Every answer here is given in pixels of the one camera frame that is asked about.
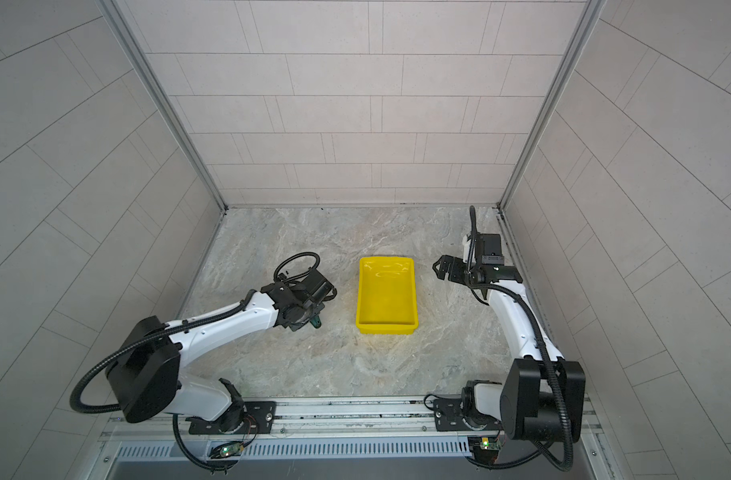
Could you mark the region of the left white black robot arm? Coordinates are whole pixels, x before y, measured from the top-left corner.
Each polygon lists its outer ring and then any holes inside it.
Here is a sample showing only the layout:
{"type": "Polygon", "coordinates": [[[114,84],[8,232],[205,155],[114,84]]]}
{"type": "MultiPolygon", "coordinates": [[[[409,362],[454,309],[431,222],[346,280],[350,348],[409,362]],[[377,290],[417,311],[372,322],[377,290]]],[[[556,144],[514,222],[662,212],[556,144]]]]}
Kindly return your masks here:
{"type": "Polygon", "coordinates": [[[140,320],[121,348],[91,367],[75,384],[70,408],[82,414],[121,412],[129,423],[161,413],[233,432],[246,415],[243,398],[226,379],[210,381],[184,373],[194,360],[255,332],[282,327],[319,327],[319,314],[337,296],[319,271],[320,257],[308,252],[307,270],[288,275],[282,265],[271,284],[251,289],[243,300],[211,312],[166,323],[140,320]]]}

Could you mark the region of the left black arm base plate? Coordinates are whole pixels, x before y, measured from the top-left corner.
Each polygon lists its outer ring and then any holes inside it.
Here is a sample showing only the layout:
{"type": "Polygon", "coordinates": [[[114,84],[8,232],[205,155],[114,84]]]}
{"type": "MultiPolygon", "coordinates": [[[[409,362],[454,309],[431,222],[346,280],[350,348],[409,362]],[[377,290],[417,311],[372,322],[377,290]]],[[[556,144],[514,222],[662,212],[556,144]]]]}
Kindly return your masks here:
{"type": "Polygon", "coordinates": [[[185,418],[185,421],[189,423],[190,435],[269,434],[275,410],[273,401],[239,401],[213,421],[193,416],[185,418]]]}

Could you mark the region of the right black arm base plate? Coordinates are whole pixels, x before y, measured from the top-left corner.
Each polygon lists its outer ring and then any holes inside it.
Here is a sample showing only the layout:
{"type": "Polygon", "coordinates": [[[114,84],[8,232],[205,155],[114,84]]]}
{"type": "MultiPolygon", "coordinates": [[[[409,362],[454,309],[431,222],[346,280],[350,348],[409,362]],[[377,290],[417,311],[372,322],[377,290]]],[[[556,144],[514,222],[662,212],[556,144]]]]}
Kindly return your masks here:
{"type": "Polygon", "coordinates": [[[499,431],[501,422],[494,417],[465,413],[459,397],[441,397],[427,394],[423,405],[433,414],[438,432],[499,431]]]}

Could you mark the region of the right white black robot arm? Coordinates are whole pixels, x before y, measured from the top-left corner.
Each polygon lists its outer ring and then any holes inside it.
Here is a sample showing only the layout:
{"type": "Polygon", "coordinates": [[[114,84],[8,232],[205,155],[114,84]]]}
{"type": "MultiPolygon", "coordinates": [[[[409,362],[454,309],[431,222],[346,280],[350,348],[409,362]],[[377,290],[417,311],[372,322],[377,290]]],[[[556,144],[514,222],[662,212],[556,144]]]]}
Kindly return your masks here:
{"type": "Polygon", "coordinates": [[[467,460],[478,468],[513,469],[542,457],[567,472],[581,439],[585,370],[565,359],[541,326],[521,272],[505,262],[501,236],[479,232],[474,209],[469,219],[463,256],[441,256],[433,272],[495,312],[513,363],[501,382],[471,380],[459,400],[427,394],[423,403],[437,418],[447,414],[477,434],[467,460]]]}

